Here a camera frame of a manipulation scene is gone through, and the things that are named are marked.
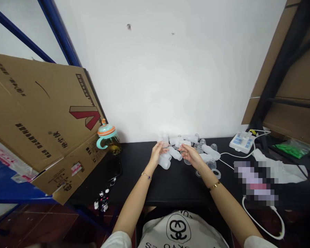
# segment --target gold bracelet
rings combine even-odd
[[[150,181],[152,181],[151,176],[147,175],[146,173],[142,172],[141,175],[145,175],[146,177],[148,177],[148,179],[149,179]]]
[[[211,186],[210,188],[208,188],[210,191],[213,190],[214,188],[218,187],[218,185],[220,184],[220,181],[218,181],[217,183],[215,183],[214,186]]]

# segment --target white wall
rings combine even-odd
[[[68,64],[37,0],[0,0],[0,11],[58,64]],[[0,53],[43,61],[0,23]]]
[[[108,121],[141,142],[233,136],[286,0],[55,2]]]

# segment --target red v logo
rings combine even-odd
[[[96,122],[101,118],[97,107],[94,106],[70,106],[69,113],[76,119],[86,118],[85,126],[92,130]]]

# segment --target white shirt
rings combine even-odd
[[[180,211],[165,217],[148,221],[143,228],[138,247],[142,248],[189,248],[189,247],[228,247],[222,235],[200,216]],[[102,248],[132,248],[131,239],[123,232],[113,233]],[[276,248],[275,245],[260,237],[251,236],[245,241],[244,248]]]

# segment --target white sleeve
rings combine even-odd
[[[277,248],[274,244],[270,243],[269,241],[257,237],[257,236],[250,236],[245,240],[244,248]]]
[[[132,248],[132,242],[126,232],[117,231],[114,232],[109,238],[103,243],[101,248]]]

